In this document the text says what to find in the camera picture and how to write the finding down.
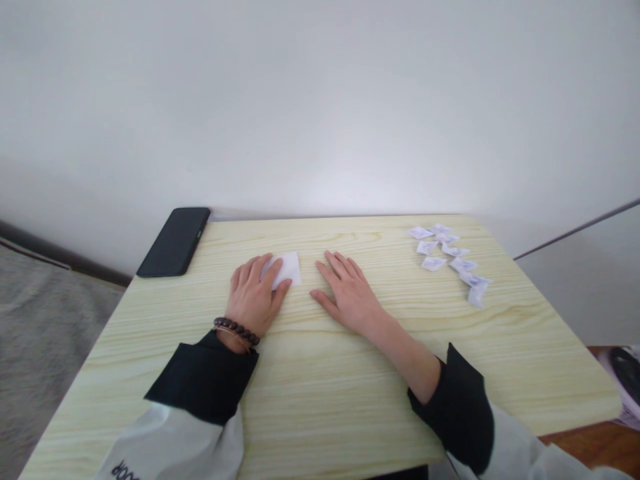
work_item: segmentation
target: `smartphone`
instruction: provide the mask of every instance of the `smartphone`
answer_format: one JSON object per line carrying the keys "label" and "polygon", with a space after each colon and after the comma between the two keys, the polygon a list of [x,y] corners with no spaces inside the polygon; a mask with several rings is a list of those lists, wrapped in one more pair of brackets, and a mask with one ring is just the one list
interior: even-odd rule
{"label": "smartphone", "polygon": [[138,277],[184,275],[210,214],[211,210],[206,207],[177,208],[172,211],[138,268]]}

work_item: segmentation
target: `jacket sleeve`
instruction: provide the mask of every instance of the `jacket sleeve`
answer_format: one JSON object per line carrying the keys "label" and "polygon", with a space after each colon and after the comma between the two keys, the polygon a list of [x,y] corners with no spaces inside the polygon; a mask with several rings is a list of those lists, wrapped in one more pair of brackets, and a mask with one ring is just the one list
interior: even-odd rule
{"label": "jacket sleeve", "polygon": [[145,395],[151,407],[116,440],[98,480],[236,477],[243,456],[238,403],[258,360],[237,355],[210,331],[181,343]]}
{"label": "jacket sleeve", "polygon": [[429,478],[630,479],[611,468],[594,471],[555,445],[548,447],[489,402],[484,378],[449,344],[447,363],[431,400],[408,390],[413,411],[434,430],[449,462],[429,466]]}

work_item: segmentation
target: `bracelet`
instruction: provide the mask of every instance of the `bracelet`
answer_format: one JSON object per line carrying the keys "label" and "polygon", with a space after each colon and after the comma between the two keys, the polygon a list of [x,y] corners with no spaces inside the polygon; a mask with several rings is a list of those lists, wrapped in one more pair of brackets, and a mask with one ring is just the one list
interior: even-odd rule
{"label": "bracelet", "polygon": [[258,343],[260,343],[260,337],[256,334],[251,333],[251,330],[244,328],[242,325],[239,325],[237,322],[233,320],[229,320],[228,318],[218,317],[213,321],[214,327],[225,327],[226,329],[231,330],[236,333],[242,339],[248,341],[252,346],[256,347]]}
{"label": "bracelet", "polygon": [[214,325],[212,330],[216,331],[225,331],[227,333],[230,333],[231,336],[233,336],[234,340],[236,340],[236,342],[238,342],[240,345],[243,346],[243,348],[245,349],[245,353],[249,353],[251,351],[251,347],[249,346],[248,342],[246,341],[246,339],[242,338],[240,335],[238,335],[235,330],[231,330],[228,327],[225,327],[223,325]]}

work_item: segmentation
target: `white paper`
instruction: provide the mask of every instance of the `white paper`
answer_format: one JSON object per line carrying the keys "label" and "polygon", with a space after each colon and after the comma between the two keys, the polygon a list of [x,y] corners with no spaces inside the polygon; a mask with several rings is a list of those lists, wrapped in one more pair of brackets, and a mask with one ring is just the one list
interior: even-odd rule
{"label": "white paper", "polygon": [[482,305],[482,297],[485,296],[485,292],[487,291],[488,286],[489,282],[482,282],[478,283],[474,287],[471,287],[471,289],[469,290],[467,301],[478,308],[484,308],[484,305]]}
{"label": "white paper", "polygon": [[471,251],[467,249],[460,249],[457,247],[450,247],[448,243],[443,243],[441,248],[443,253],[446,253],[447,255],[452,255],[454,257],[465,255]]}
{"label": "white paper", "polygon": [[466,283],[470,287],[475,287],[476,285],[480,285],[481,283],[493,282],[493,280],[479,277],[478,275],[475,275],[474,273],[471,273],[468,271],[460,273],[460,280],[462,280],[464,283]]}
{"label": "white paper", "polygon": [[260,274],[260,280],[265,276],[267,270],[269,270],[270,266],[272,266],[278,258],[282,258],[282,266],[280,267],[280,272],[273,280],[273,284],[271,286],[271,290],[276,290],[278,285],[282,280],[286,280],[290,278],[292,280],[291,286],[295,287],[296,285],[302,285],[302,275],[300,275],[300,262],[298,262],[298,254],[296,252],[285,253],[284,255],[280,255],[279,257],[272,257],[269,260],[264,268],[262,268],[262,274]]}
{"label": "white paper", "polygon": [[435,257],[426,257],[424,262],[422,262],[422,265],[420,265],[420,266],[422,268],[426,269],[426,270],[429,270],[429,271],[436,271],[440,267],[442,267],[446,262],[447,262],[446,259],[439,259],[439,258],[435,258]]}
{"label": "white paper", "polygon": [[476,268],[478,266],[478,264],[476,262],[472,262],[470,260],[465,260],[462,257],[456,257],[451,261],[449,266],[452,269],[456,270],[456,272],[462,273],[462,272],[466,272],[466,271],[469,271],[469,270],[473,270],[474,268]]}
{"label": "white paper", "polygon": [[437,244],[438,242],[425,242],[420,240],[420,242],[418,242],[418,248],[415,252],[422,253],[423,255],[428,255],[432,252]]}
{"label": "white paper", "polygon": [[432,232],[422,227],[412,228],[411,230],[407,230],[407,233],[410,234],[410,236],[412,236],[416,240],[420,240],[421,238],[430,237],[433,235]]}
{"label": "white paper", "polygon": [[436,223],[434,226],[430,228],[434,235],[438,235],[439,233],[446,233],[451,231],[449,227],[445,227],[442,223]]}
{"label": "white paper", "polygon": [[438,233],[435,236],[435,239],[443,245],[446,243],[447,245],[460,240],[460,237],[456,237],[455,235],[449,235],[448,233]]}

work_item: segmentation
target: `light wood grain tabletop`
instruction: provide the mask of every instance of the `light wood grain tabletop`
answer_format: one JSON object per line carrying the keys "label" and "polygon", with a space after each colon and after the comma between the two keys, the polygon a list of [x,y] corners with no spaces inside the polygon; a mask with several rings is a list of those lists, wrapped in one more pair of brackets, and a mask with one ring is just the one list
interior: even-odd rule
{"label": "light wood grain tabletop", "polygon": [[[440,222],[493,280],[485,308],[406,230]],[[463,215],[209,223],[183,277],[135,278],[48,426],[22,479],[93,476],[179,342],[195,343],[224,313],[233,270],[250,257],[298,252],[293,287],[259,346],[242,400],[242,479],[362,479],[440,458],[436,436],[411,411],[407,387],[366,340],[333,322],[309,290],[329,287],[314,266],[324,250],[361,266],[383,306],[436,355],[452,342],[485,376],[487,394],[534,434],[614,418],[604,370],[487,230]],[[432,255],[445,257],[436,248]]]}

